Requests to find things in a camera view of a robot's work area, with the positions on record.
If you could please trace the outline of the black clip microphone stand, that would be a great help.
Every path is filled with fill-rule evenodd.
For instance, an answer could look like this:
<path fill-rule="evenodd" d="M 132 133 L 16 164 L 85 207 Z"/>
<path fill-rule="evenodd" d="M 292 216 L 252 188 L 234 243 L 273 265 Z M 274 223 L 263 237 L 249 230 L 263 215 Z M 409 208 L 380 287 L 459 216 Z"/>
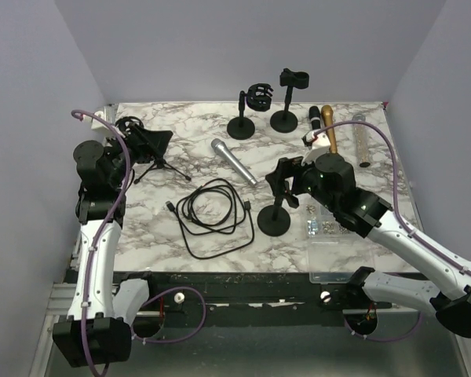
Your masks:
<path fill-rule="evenodd" d="M 284 68 L 279 75 L 279 85 L 286 87 L 284 108 L 275 112 L 270 119 L 270 126 L 274 131 L 281 134 L 293 132 L 298 126 L 296 115 L 290 111 L 294 89 L 305 90 L 309 87 L 310 76 L 305 71 L 291 71 Z"/>

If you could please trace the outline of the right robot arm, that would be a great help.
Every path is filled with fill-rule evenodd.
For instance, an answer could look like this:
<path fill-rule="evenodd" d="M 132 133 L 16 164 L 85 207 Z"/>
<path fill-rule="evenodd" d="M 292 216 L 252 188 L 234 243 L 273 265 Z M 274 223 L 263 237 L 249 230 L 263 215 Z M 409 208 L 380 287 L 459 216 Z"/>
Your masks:
<path fill-rule="evenodd" d="M 368 302 L 391 302 L 435 316 L 448 331 L 471 339 L 471 261 L 448 250 L 412 226 L 377 194 L 356 185 L 352 165 L 326 153 L 313 163 L 302 157 L 281 158 L 265 177 L 276 199 L 297 207 L 308 194 L 350 232 L 377 243 L 425 276 L 419 282 L 358 269 L 345 291 L 356 308 Z"/>

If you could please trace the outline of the black round base stand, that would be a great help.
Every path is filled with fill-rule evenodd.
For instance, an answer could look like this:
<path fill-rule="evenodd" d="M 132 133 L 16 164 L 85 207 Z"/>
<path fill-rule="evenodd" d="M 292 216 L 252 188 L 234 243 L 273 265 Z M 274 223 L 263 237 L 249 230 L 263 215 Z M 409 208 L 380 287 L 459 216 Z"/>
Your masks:
<path fill-rule="evenodd" d="M 258 228 L 267 236 L 277 237 L 284 235 L 289 229 L 291 218 L 283 202 L 286 201 L 292 209 L 299 207 L 299 200 L 289 189 L 275 197 L 273 204 L 260 210 L 257 216 Z"/>

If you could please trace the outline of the clear plastic screw box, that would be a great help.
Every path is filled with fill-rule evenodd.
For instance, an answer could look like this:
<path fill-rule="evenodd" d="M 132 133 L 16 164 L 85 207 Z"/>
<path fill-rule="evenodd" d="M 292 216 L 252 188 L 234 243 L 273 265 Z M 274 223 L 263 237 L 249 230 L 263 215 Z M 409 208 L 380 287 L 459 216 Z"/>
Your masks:
<path fill-rule="evenodd" d="M 370 244 L 339 225 L 324 206 L 310 199 L 304 214 L 307 266 L 313 284 L 343 283 L 358 268 L 375 267 Z"/>

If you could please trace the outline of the gold microphone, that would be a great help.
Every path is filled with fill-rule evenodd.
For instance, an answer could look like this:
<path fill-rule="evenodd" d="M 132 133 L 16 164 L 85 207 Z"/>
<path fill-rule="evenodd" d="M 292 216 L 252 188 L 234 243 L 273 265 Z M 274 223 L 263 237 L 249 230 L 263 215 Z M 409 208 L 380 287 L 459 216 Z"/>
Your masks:
<path fill-rule="evenodd" d="M 326 134 L 330 141 L 330 152 L 337 153 L 338 152 L 337 140 L 336 140 L 334 128 L 331 128 L 331 126 L 334 124 L 334 121 L 333 121 L 334 111 L 330 105 L 326 104 L 321 108 L 320 112 L 323 118 L 324 127 L 327 128 Z"/>

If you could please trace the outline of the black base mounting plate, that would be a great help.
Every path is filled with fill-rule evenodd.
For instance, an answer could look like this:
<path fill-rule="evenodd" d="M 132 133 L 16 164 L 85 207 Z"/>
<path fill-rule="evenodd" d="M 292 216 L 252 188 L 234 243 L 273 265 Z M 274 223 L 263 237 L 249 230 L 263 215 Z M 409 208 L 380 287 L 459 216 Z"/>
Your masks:
<path fill-rule="evenodd" d="M 114 284 L 141 278 L 150 295 L 139 324 L 166 328 L 246 328 L 341 326 L 347 312 L 365 314 L 377 307 L 347 280 L 314 284 L 307 273 L 117 272 Z"/>

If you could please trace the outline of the black microphone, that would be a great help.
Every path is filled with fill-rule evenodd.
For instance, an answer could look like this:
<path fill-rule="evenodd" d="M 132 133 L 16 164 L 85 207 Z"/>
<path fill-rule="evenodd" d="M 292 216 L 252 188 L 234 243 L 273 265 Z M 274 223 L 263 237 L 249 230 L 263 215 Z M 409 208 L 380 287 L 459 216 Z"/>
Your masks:
<path fill-rule="evenodd" d="M 321 112 L 317 106 L 309 108 L 309 122 L 313 130 L 320 130 L 322 128 Z"/>

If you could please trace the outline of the glitter microphone silver grille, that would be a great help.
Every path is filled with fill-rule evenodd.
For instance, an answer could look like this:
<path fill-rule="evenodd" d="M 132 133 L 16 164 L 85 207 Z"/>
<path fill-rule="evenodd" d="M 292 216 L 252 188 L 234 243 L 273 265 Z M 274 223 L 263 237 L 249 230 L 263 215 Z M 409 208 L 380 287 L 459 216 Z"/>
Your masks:
<path fill-rule="evenodd" d="M 352 133 L 356 143 L 356 158 L 361 168 L 370 166 L 370 150 L 368 144 L 368 136 L 365 127 L 359 123 L 352 125 Z"/>

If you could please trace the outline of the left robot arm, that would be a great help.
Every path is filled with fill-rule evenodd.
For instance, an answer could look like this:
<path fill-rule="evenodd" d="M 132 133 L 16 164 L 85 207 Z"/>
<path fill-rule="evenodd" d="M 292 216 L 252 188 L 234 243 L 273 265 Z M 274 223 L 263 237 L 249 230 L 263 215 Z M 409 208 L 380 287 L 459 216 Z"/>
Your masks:
<path fill-rule="evenodd" d="M 78 279 L 66 320 L 53 328 L 53 341 L 73 368 L 127 361 L 137 312 L 157 304 L 158 291 L 146 280 L 130 279 L 114 288 L 113 274 L 133 165 L 162 158 L 172 136 L 170 130 L 133 126 L 107 145 L 84 141 L 73 152 L 81 179 L 75 208 Z"/>

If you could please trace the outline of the black tripod shock mount stand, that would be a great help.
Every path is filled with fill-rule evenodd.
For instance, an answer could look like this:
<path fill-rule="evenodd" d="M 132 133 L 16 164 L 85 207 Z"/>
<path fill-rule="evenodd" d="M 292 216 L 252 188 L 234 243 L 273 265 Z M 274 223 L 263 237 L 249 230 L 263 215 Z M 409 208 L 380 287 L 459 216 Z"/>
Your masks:
<path fill-rule="evenodd" d="M 143 122 L 135 116 L 125 116 L 118 119 L 115 123 L 116 128 L 122 133 L 125 137 L 132 131 L 135 131 L 136 128 L 144 128 Z M 141 179 L 153 170 L 172 170 L 176 173 L 179 173 L 182 177 L 184 177 L 187 181 L 191 181 L 192 179 L 187 175 L 179 171 L 176 167 L 168 164 L 168 162 L 163 157 L 149 157 L 149 167 L 148 169 L 142 173 L 138 178 L 135 177 L 136 173 L 133 170 L 132 179 L 133 183 L 137 185 Z"/>

